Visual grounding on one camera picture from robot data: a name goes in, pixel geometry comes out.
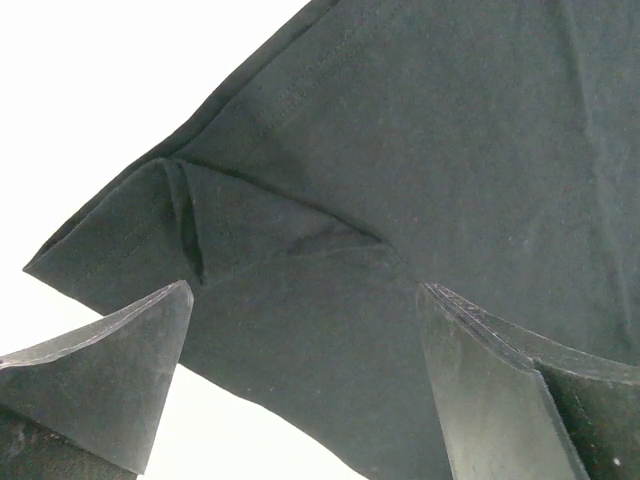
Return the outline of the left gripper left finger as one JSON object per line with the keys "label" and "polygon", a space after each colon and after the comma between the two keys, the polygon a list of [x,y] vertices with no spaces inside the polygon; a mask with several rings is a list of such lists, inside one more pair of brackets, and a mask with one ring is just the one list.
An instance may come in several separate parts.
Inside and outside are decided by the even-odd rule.
{"label": "left gripper left finger", "polygon": [[1,359],[4,479],[145,473],[188,330],[172,283],[93,323]]}

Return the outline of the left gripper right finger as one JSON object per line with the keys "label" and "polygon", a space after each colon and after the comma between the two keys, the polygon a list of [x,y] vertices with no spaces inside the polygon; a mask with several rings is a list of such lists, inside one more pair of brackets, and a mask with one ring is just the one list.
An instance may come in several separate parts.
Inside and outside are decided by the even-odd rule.
{"label": "left gripper right finger", "polygon": [[456,479],[635,479],[639,370],[422,285],[419,327]]}

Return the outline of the black t shirt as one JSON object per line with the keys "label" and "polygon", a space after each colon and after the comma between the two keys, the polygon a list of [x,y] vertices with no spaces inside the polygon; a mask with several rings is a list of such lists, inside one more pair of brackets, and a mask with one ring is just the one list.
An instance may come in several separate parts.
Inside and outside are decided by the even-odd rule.
{"label": "black t shirt", "polygon": [[639,360],[639,5],[312,1],[25,272],[100,314],[186,280],[186,368],[447,479],[420,284]]}

